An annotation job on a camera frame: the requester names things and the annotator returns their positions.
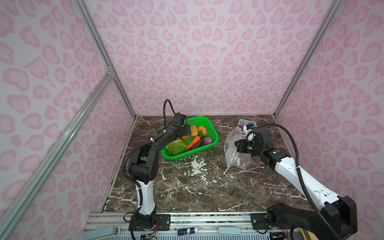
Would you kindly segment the clear zip top bag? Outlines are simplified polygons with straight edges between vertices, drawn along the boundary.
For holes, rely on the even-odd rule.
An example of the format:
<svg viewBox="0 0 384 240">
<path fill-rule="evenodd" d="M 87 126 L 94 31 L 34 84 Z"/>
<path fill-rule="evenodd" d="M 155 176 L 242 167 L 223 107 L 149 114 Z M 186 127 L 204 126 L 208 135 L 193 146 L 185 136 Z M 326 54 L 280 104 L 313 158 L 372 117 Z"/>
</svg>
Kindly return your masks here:
<svg viewBox="0 0 384 240">
<path fill-rule="evenodd" d="M 239 153 L 235 142 L 245 139 L 243 130 L 236 127 L 226 138 L 224 144 L 225 162 L 227 168 L 236 167 L 242 170 L 246 170 L 248 166 L 253 162 L 249 154 Z"/>
</svg>

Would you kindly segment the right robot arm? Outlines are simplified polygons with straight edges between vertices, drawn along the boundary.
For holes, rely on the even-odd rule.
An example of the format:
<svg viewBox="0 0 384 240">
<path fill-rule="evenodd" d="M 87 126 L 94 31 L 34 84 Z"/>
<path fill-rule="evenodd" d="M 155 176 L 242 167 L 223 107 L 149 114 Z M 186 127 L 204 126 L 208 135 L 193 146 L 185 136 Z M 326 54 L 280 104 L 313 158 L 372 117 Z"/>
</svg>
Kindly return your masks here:
<svg viewBox="0 0 384 240">
<path fill-rule="evenodd" d="M 346 240 L 358 231 L 357 205 L 348 197 L 321 184 L 306 172 L 299 161 L 299 152 L 291 140 L 295 155 L 292 157 L 273 144 L 266 125 L 247 125 L 246 136 L 235 143 L 237 152 L 259 157 L 272 170 L 288 180 L 308 200 L 312 210 L 301 210 L 277 203 L 267 209 L 265 225 L 275 229 L 282 225 L 307 230 L 319 240 Z"/>
</svg>

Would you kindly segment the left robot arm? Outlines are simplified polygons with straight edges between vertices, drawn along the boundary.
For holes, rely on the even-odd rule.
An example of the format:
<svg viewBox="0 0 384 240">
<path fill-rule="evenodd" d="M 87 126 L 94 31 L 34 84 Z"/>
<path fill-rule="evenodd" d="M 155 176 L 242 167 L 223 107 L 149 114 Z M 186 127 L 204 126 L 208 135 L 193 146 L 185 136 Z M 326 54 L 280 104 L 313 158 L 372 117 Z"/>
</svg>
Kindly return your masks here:
<svg viewBox="0 0 384 240">
<path fill-rule="evenodd" d="M 136 144 L 124 160 L 123 175 L 135 184 L 138 197 L 137 210 L 131 217 L 131 231 L 137 226 L 150 230 L 156 225 L 153 183 L 159 170 L 160 153 L 168 144 L 190 133 L 186 116 L 176 113 L 170 124 L 160 129 L 156 136 Z"/>
</svg>

